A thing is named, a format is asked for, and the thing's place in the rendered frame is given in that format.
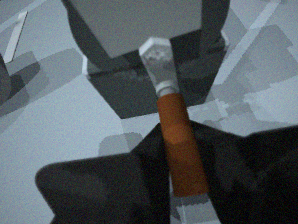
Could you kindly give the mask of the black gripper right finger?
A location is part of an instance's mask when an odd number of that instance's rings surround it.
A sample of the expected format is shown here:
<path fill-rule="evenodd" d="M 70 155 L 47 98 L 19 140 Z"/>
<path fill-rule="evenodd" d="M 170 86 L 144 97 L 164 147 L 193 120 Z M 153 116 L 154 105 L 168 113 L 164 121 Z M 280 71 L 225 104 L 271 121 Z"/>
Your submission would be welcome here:
<path fill-rule="evenodd" d="M 298 125 L 230 134 L 190 120 L 221 224 L 261 224 L 271 168 L 298 160 Z"/>

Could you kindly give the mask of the grey cylinder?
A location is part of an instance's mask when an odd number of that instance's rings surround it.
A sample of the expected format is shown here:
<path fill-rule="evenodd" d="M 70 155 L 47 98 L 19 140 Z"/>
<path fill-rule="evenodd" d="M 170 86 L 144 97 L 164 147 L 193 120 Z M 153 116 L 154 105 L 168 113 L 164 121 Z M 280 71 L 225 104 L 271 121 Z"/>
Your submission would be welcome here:
<path fill-rule="evenodd" d="M 6 64 L 0 53 L 0 106 L 5 103 L 11 91 L 11 81 Z"/>

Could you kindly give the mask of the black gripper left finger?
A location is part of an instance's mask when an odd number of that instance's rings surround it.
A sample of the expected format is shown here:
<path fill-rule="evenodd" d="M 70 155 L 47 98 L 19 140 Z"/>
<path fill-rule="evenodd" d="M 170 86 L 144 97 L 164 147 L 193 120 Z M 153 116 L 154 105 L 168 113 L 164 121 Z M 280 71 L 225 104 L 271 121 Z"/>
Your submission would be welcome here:
<path fill-rule="evenodd" d="M 129 153 L 50 163 L 35 185 L 57 210 L 135 203 L 144 224 L 170 224 L 170 170 L 158 123 Z"/>

